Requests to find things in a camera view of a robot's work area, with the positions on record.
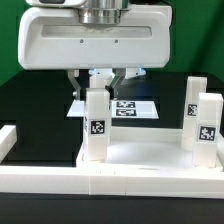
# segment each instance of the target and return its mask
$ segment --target white platform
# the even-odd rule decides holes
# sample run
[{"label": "white platform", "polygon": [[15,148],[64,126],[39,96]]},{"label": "white platform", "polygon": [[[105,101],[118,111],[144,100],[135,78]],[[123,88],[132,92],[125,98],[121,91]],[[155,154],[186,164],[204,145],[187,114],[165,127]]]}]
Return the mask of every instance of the white platform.
[{"label": "white platform", "polygon": [[147,170],[223,170],[218,157],[215,168],[195,167],[192,151],[181,149],[182,130],[150,128],[111,128],[111,143],[105,161],[84,161],[83,147],[78,168],[117,171],[127,168]]},{"label": "white platform", "polygon": [[[134,107],[125,107],[128,103]],[[84,101],[74,100],[67,117],[83,117]],[[158,119],[158,113],[153,101],[112,101],[112,118]]]}]

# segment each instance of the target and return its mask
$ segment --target green backdrop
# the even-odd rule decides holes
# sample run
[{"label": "green backdrop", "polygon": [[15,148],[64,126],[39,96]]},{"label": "green backdrop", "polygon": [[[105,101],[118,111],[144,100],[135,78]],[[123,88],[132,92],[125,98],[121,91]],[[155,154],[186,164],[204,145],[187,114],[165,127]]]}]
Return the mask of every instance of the green backdrop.
[{"label": "green backdrop", "polygon": [[[163,71],[209,72],[224,81],[224,1],[170,0],[171,58]],[[22,70],[17,62],[19,21],[25,0],[0,0],[0,85]]]}]

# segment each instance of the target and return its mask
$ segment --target metal cylinder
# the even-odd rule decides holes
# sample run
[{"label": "metal cylinder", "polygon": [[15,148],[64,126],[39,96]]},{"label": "metal cylinder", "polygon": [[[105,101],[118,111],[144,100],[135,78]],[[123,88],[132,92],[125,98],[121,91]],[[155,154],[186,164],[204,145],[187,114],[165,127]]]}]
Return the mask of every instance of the metal cylinder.
[{"label": "metal cylinder", "polygon": [[84,24],[117,24],[120,10],[128,10],[129,0],[87,0],[79,8],[79,22]]}]

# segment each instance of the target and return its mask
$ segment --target black table surface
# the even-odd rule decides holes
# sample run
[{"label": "black table surface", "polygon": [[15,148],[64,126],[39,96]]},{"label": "black table surface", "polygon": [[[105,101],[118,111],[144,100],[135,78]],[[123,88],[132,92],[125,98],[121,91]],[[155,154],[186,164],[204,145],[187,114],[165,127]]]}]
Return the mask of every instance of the black table surface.
[{"label": "black table surface", "polygon": [[[181,129],[188,76],[207,77],[207,92],[224,96],[224,83],[210,74],[147,73],[125,81],[119,88],[119,99],[154,100],[159,119],[114,119],[113,125]],[[88,87],[88,79],[82,71],[82,87]],[[73,91],[64,71],[23,71],[0,87],[0,128],[15,124],[18,137],[2,165],[75,166],[83,121],[66,117]],[[0,223],[4,224],[198,224],[223,220],[224,200],[218,199],[0,194]]]}]

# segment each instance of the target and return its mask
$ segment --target white pillar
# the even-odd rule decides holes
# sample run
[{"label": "white pillar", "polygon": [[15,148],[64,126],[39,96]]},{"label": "white pillar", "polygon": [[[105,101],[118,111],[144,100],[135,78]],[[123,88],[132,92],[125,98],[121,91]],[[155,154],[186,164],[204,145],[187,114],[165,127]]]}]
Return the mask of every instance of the white pillar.
[{"label": "white pillar", "polygon": [[207,78],[188,77],[181,148],[193,151],[199,93],[205,93]]},{"label": "white pillar", "polygon": [[200,93],[193,164],[214,168],[223,108],[221,94]]},{"label": "white pillar", "polygon": [[84,160],[105,160],[110,130],[110,94],[106,89],[87,89],[84,112]]}]

